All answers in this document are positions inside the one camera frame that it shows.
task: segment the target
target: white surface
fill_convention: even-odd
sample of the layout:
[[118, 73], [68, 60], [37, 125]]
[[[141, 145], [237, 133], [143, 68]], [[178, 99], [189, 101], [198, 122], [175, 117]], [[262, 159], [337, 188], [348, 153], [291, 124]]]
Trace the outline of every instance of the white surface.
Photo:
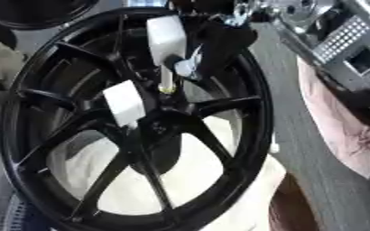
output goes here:
[[185, 56], [187, 36], [178, 15], [164, 16], [147, 21], [150, 51], [156, 66], [172, 55]]
[[[209, 128], [231, 152], [235, 139], [230, 123], [217, 117], [205, 119]], [[85, 191], [119, 151], [107, 139], [85, 147], [67, 161], [67, 181], [70, 191], [82, 198]], [[223, 168], [215, 154], [189, 134], [182, 136], [180, 160], [162, 176], [162, 182], [175, 207], [183, 205], [208, 189], [222, 174]], [[286, 171], [274, 158], [268, 157], [257, 180], [228, 212], [204, 227], [204, 231], [269, 231], [269, 204]], [[145, 177], [128, 167], [107, 188], [98, 202], [102, 210], [143, 215], [161, 211], [158, 199]]]
[[131, 80], [104, 90], [104, 96], [119, 126], [135, 124], [145, 117], [142, 97]]

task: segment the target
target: black wheel rim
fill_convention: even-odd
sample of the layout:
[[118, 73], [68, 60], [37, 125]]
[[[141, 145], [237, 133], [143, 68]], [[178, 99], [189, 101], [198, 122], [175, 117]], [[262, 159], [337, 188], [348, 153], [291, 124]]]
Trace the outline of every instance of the black wheel rim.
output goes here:
[[97, 0], [0, 1], [0, 24], [15, 30], [40, 30], [70, 22], [90, 10]]
[[[3, 111], [1, 126], [1, 146], [6, 172], [20, 194], [32, 202], [59, 228], [67, 230], [197, 230], [229, 209], [248, 188], [264, 163], [273, 131], [272, 101], [258, 64], [248, 51], [243, 51], [229, 65], [232, 68], [228, 68], [229, 72], [237, 70], [242, 82], [236, 84], [233, 79], [225, 78], [228, 75], [227, 72], [223, 74], [223, 78], [216, 77], [220, 79], [222, 86], [228, 86], [227, 89], [231, 89], [234, 98], [195, 104], [194, 107], [202, 108], [197, 115], [177, 114], [168, 110], [169, 113], [165, 114], [167, 116], [160, 117], [161, 123], [170, 121], [182, 129], [184, 127], [181, 124], [184, 121], [188, 123], [186, 130], [181, 131], [194, 134], [204, 140], [205, 145], [216, 151], [217, 157], [227, 166], [225, 174], [210, 189], [191, 202], [178, 208], [170, 204], [159, 182], [158, 172], [155, 172], [152, 164], [147, 164], [147, 156], [143, 159], [143, 169], [149, 173], [148, 180], [153, 185], [164, 208], [159, 214], [122, 216], [99, 211], [96, 206], [94, 207], [94, 201], [111, 182], [110, 172], [100, 177], [84, 201], [74, 199], [52, 177], [46, 166], [45, 155], [51, 152], [57, 144], [79, 131], [96, 130], [117, 143], [131, 139], [131, 135], [120, 139], [126, 132], [116, 128], [107, 108], [99, 106], [102, 105], [102, 97], [97, 97], [99, 88], [102, 89], [107, 84], [121, 81], [120, 71], [130, 69], [119, 61], [119, 57], [107, 53], [110, 51], [111, 43], [103, 46], [103, 42], [112, 41], [115, 46], [116, 34], [123, 35], [125, 38], [132, 36], [130, 38], [134, 45], [126, 44], [126, 48], [131, 51], [138, 45], [133, 42], [135, 38], [139, 38], [142, 43], [145, 42], [143, 29], [145, 20], [162, 14], [170, 13], [162, 9], [119, 9], [77, 23], [43, 46], [24, 67], [11, 89], [11, 96]], [[121, 24], [119, 22], [123, 18], [125, 18], [125, 26], [117, 26]], [[184, 20], [191, 22], [195, 19], [184, 18]], [[94, 44], [97, 45], [96, 51], [92, 46]], [[102, 72], [102, 76], [106, 77], [102, 81], [97, 79], [95, 82], [90, 80], [87, 82], [87, 86], [93, 87], [92, 90], [86, 90], [91, 97], [80, 95], [82, 88], [76, 79], [64, 79], [60, 83], [54, 78], [60, 75], [61, 69], [65, 71], [65, 67], [77, 59], [84, 60], [89, 67], [98, 69]], [[153, 84], [147, 79], [138, 81], [142, 86]], [[209, 81], [207, 79], [207, 81], [195, 84], [209, 91], [212, 89]], [[75, 86], [75, 90], [66, 87], [71, 84]], [[38, 114], [32, 112], [35, 108], [44, 111], [46, 116], [37, 116]], [[198, 118], [228, 109], [237, 109], [243, 122], [236, 155], [231, 160], [227, 152], [223, 151], [222, 146], [216, 143], [214, 137], [209, 134], [205, 136], [202, 133], [204, 126], [198, 120]], [[69, 116], [67, 116], [67, 122], [60, 120], [61, 110], [63, 115]], [[180, 117], [179, 122], [175, 119], [173, 122], [167, 119], [178, 117]], [[57, 118], [59, 118], [59, 123], [60, 121], [63, 123], [62, 126], [54, 122], [58, 120]], [[147, 116], [143, 123], [153, 121], [154, 118], [151, 118], [153, 117]], [[46, 137], [47, 142], [41, 140], [43, 136]], [[108, 165], [111, 167], [110, 171], [117, 171], [116, 168], [119, 168], [124, 161], [127, 160], [115, 158]]]

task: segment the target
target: concrete floor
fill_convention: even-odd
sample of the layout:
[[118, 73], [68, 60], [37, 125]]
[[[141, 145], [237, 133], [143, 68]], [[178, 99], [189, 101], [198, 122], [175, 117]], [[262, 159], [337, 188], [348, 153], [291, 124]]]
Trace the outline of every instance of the concrete floor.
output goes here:
[[[117, 1], [103, 0], [91, 13], [119, 6]], [[253, 51], [273, 91], [282, 150], [276, 157], [304, 188], [321, 230], [370, 231], [370, 180], [355, 175], [331, 155], [302, 101], [294, 55], [271, 28], [254, 27], [261, 37]], [[16, 32], [18, 48], [33, 53], [57, 31]]]

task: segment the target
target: silver metal part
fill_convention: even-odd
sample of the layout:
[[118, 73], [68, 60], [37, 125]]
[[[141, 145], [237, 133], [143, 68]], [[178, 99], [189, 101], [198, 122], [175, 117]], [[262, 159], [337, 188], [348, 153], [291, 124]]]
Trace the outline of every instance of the silver metal part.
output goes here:
[[273, 21], [282, 41], [350, 91], [370, 89], [370, 0], [312, 0]]

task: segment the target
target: wheel rim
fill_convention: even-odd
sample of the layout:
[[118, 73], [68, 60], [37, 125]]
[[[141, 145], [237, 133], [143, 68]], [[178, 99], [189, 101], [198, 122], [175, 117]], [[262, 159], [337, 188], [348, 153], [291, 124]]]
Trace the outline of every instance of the wheel rim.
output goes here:
[[[1, 146], [6, 172], [22, 196], [32, 202], [57, 226], [69, 230], [179, 230], [179, 228], [192, 230], [201, 228], [225, 212], [239, 199], [260, 170], [270, 144], [273, 118], [269, 91], [262, 71], [246, 51], [229, 65], [232, 68], [228, 68], [228, 73], [225, 72], [223, 77], [217, 76], [212, 78], [213, 80], [197, 83], [207, 92], [213, 92], [211, 93], [213, 96], [216, 95], [214, 93], [214, 82], [216, 81], [219, 83], [219, 85], [216, 84], [216, 88], [220, 88], [220, 85], [221, 87], [231, 86], [227, 87], [227, 90], [233, 97], [243, 97], [243, 99], [233, 101], [222, 100], [209, 104], [196, 104], [196, 108], [203, 108], [199, 112], [205, 114], [199, 114], [199, 116], [208, 116], [223, 108], [242, 108], [237, 109], [237, 113], [242, 117], [243, 126], [236, 155], [231, 164], [227, 166], [226, 174], [191, 202], [178, 208], [172, 208], [164, 195], [166, 193], [157, 181], [158, 176], [155, 175], [158, 174], [154, 174], [153, 168], [149, 168], [149, 173], [152, 175], [149, 180], [154, 190], [159, 192], [157, 194], [165, 208], [163, 212], [147, 216], [113, 215], [99, 211], [97, 208], [94, 210], [92, 199], [100, 196], [100, 190], [106, 187], [105, 182], [111, 181], [109, 174], [105, 174], [106, 177], [101, 177], [102, 180], [96, 183], [101, 186], [98, 189], [93, 188], [92, 193], [89, 193], [92, 197], [86, 200], [86, 203], [79, 203], [57, 182], [46, 165], [46, 158], [43, 154], [49, 154], [52, 148], [71, 138], [78, 131], [96, 130], [110, 140], [120, 142], [116, 138], [121, 134], [117, 132], [108, 109], [98, 107], [102, 105], [102, 99], [98, 99], [97, 96], [99, 90], [105, 88], [108, 82], [115, 84], [116, 80], [120, 79], [120, 73], [116, 71], [120, 70], [116, 68], [119, 64], [111, 61], [116, 60], [114, 57], [104, 58], [107, 54], [104, 52], [105, 48], [110, 49], [110, 41], [115, 44], [116, 25], [119, 25], [119, 17], [123, 18], [123, 14], [126, 15], [125, 27], [128, 28], [124, 30], [125, 36], [133, 36], [130, 37], [132, 40], [138, 39], [140, 43], [144, 43], [146, 42], [143, 29], [145, 20], [160, 14], [167, 14], [167, 12], [159, 9], [124, 9], [89, 18], [73, 25], [52, 39], [25, 66], [14, 83], [10, 100], [3, 112]], [[108, 36], [112, 35], [114, 36], [112, 40], [108, 39]], [[130, 51], [140, 44], [134, 41], [131, 43], [132, 45], [126, 44]], [[97, 53], [104, 54], [95, 56], [88, 52], [95, 48], [97, 48]], [[78, 58], [84, 60], [89, 69], [102, 69], [99, 72], [102, 75], [95, 75], [95, 82], [98, 84], [94, 83], [94, 76], [84, 83], [75, 78], [63, 79], [63, 81], [54, 78], [60, 76], [61, 72], [64, 72], [66, 76], [66, 72], [69, 71], [66, 67], [74, 66]], [[86, 68], [83, 68], [82, 63], [79, 66], [79, 70], [74, 69], [74, 75], [84, 79], [80, 72]], [[224, 78], [234, 71], [240, 75], [242, 82], [236, 84], [231, 78]], [[99, 76], [106, 78], [99, 81]], [[150, 85], [147, 81], [139, 80], [139, 82], [141, 85]], [[39, 107], [41, 111], [45, 111], [46, 117], [33, 113], [33, 107]], [[60, 121], [65, 124], [66, 116], [77, 112], [81, 115], [70, 117], [67, 120], [69, 126], [62, 125], [60, 128], [58, 125]], [[187, 132], [205, 141], [212, 140], [212, 136], [205, 139], [206, 136], [201, 134], [200, 129], [203, 128], [203, 124], [195, 119], [198, 118], [197, 116], [185, 116], [183, 113], [176, 114], [170, 111], [169, 114], [165, 114], [167, 116], [160, 117], [159, 122], [166, 123], [167, 118], [170, 118], [172, 114], [175, 118], [182, 116], [176, 125], [180, 126], [184, 120], [190, 123], [189, 125], [193, 123], [195, 126], [191, 127], [196, 128], [187, 128]], [[151, 116], [147, 116], [143, 123], [148, 124], [149, 120], [152, 121], [149, 118]], [[63, 131], [62, 135], [53, 135], [57, 131]], [[43, 136], [47, 137], [48, 142], [44, 143], [41, 140]], [[213, 143], [209, 147], [219, 153], [226, 152], [218, 143]], [[228, 156], [218, 155], [217, 157], [222, 162], [228, 161], [226, 160]], [[115, 171], [116, 165], [121, 163], [122, 160], [117, 159], [110, 166], [113, 166], [112, 169]]]

